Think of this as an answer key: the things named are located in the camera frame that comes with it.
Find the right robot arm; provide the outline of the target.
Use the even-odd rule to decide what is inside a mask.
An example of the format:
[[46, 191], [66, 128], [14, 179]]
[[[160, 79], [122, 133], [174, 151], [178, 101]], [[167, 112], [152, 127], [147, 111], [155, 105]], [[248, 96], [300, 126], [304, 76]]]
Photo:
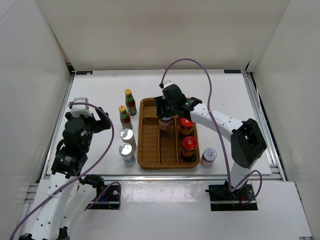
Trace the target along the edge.
[[252, 167], [267, 149], [258, 123], [249, 118], [239, 120], [216, 110], [211, 110], [200, 99], [186, 98], [174, 83], [161, 83], [162, 95], [155, 98], [156, 114], [160, 120], [178, 116], [218, 133], [221, 141], [228, 140], [231, 146], [232, 166], [227, 165], [228, 185], [224, 193], [230, 200], [238, 199], [243, 185], [252, 173]]

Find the green sauce bottle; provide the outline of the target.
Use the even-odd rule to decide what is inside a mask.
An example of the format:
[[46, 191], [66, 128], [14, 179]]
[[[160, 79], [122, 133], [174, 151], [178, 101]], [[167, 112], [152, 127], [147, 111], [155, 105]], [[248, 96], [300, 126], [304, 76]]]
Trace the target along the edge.
[[125, 104], [130, 116], [137, 114], [136, 102], [132, 95], [132, 90], [130, 88], [125, 89]]
[[132, 126], [131, 118], [127, 112], [126, 107], [124, 105], [120, 105], [118, 107], [118, 110], [119, 110], [119, 117], [120, 117], [122, 128], [131, 130], [133, 126]]

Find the silver-capped seasoning shaker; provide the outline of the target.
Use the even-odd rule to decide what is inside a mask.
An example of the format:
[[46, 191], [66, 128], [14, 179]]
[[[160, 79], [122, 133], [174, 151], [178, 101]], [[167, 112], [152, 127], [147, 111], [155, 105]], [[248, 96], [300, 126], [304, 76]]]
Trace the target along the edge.
[[119, 154], [126, 165], [134, 165], [136, 162], [133, 147], [129, 143], [122, 143], [118, 148]]
[[134, 136], [134, 132], [129, 129], [125, 128], [121, 131], [120, 137], [123, 143], [128, 143], [132, 146], [133, 151], [135, 152], [137, 150], [137, 144]]

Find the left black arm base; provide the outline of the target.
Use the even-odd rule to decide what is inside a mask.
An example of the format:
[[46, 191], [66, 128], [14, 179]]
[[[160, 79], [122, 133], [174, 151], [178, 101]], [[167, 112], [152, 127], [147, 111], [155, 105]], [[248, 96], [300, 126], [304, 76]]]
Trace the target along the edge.
[[88, 204], [85, 210], [119, 210], [121, 207], [122, 186], [114, 181], [97, 190], [97, 196]]

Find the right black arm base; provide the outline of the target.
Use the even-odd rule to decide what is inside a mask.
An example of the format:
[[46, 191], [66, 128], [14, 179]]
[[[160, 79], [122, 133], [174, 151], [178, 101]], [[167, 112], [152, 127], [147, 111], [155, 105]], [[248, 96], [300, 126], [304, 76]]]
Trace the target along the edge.
[[240, 190], [231, 192], [228, 183], [212, 184], [205, 190], [209, 195], [212, 212], [257, 211], [252, 184], [245, 184]]

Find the red-lid sauce jar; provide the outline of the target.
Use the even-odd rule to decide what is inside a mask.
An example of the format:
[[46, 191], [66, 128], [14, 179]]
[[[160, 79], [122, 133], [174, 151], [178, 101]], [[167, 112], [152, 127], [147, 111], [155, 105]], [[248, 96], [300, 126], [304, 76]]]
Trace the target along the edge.
[[195, 123], [186, 119], [186, 118], [180, 118], [179, 120], [179, 137], [181, 139], [185, 137], [193, 137], [194, 136], [194, 126]]
[[193, 136], [186, 136], [181, 142], [180, 155], [184, 161], [191, 161], [195, 155], [198, 141]]

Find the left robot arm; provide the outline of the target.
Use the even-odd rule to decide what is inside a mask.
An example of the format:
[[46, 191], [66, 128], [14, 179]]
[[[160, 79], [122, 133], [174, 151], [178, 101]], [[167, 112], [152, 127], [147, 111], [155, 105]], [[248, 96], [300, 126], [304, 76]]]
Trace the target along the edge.
[[71, 102], [70, 111], [56, 148], [46, 199], [32, 212], [38, 212], [34, 225], [21, 240], [68, 240], [69, 233], [92, 200], [103, 198], [107, 188], [99, 175], [82, 171], [95, 133], [113, 130], [108, 113], [101, 107], [90, 112], [89, 103]]

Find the white-lid sauce jar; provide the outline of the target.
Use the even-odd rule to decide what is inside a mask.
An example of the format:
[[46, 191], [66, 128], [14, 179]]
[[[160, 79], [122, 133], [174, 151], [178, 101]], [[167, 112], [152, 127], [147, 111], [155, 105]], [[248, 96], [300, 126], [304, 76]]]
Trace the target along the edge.
[[214, 148], [206, 148], [203, 153], [202, 153], [202, 157], [200, 159], [200, 164], [203, 167], [210, 167], [213, 162], [216, 160], [217, 158], [217, 152]]
[[160, 130], [168, 130], [172, 122], [172, 117], [163, 117], [158, 120], [158, 127]]

